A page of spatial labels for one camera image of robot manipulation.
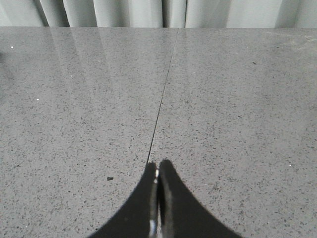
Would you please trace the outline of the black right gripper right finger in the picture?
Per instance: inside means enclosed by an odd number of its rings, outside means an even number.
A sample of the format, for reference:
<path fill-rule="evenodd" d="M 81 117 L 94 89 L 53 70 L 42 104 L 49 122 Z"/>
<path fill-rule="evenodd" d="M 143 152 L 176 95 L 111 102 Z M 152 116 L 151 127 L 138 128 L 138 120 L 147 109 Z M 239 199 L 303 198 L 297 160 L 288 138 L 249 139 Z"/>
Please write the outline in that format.
<path fill-rule="evenodd" d="M 164 238 L 239 238 L 200 204 L 170 160 L 159 165 L 160 214 Z"/>

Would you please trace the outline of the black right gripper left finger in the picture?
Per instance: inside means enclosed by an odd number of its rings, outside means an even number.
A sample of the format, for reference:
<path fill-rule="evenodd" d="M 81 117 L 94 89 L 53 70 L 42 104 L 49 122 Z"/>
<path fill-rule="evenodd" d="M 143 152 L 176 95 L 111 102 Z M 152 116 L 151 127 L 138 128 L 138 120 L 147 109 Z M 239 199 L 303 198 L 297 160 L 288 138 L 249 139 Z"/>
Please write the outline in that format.
<path fill-rule="evenodd" d="M 158 170 L 148 163 L 126 202 L 91 238 L 155 238 L 158 225 Z"/>

